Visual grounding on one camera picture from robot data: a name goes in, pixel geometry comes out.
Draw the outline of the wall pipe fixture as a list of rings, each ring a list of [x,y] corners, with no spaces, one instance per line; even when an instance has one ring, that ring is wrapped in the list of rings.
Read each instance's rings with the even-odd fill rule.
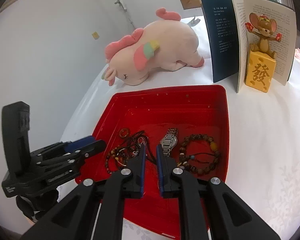
[[[130,18],[130,14],[128,12],[128,9],[127,9],[126,4],[124,3],[124,1],[123,0],[115,0],[114,4],[118,5],[123,10],[126,19],[130,23],[130,25],[133,27],[133,29],[135,30],[136,26],[135,26],[134,22],[132,21],[132,19]]]

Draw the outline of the silver wristwatch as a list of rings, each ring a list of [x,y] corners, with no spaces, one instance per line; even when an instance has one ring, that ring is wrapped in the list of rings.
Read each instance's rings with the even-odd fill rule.
[[[178,129],[177,128],[170,128],[165,136],[161,139],[160,144],[162,147],[163,154],[167,157],[170,156],[172,149],[178,143]]]

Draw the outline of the yellow wall socket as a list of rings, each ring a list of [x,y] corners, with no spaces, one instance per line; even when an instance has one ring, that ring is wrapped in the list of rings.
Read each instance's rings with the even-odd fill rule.
[[[99,37],[100,37],[96,31],[94,33],[92,33],[92,36],[95,40],[99,39]]]

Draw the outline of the pink unicorn plush toy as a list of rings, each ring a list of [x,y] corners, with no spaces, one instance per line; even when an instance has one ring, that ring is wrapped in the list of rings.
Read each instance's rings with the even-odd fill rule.
[[[155,13],[157,21],[106,46],[108,66],[102,79],[110,86],[116,79],[130,86],[139,85],[156,68],[174,72],[183,67],[203,66],[194,30],[181,21],[177,12],[159,8]]]

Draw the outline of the open standing book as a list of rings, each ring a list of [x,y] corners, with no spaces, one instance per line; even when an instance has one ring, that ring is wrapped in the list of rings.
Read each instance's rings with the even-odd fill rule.
[[[292,70],[296,44],[296,13],[285,5],[270,0],[200,0],[210,43],[213,81],[238,75],[237,89],[245,85],[249,44],[258,37],[249,33],[245,24],[250,13],[265,15],[277,23],[273,34],[282,34],[280,42],[271,41],[277,52],[272,80],[286,85]]]

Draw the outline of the mouse figurine on yellow block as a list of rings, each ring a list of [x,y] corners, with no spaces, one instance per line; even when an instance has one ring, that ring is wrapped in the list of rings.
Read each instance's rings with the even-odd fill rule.
[[[258,37],[258,42],[249,44],[249,59],[245,84],[261,92],[268,92],[276,67],[277,52],[270,48],[270,42],[280,42],[282,34],[273,34],[277,23],[265,15],[250,13],[245,24],[249,33]]]

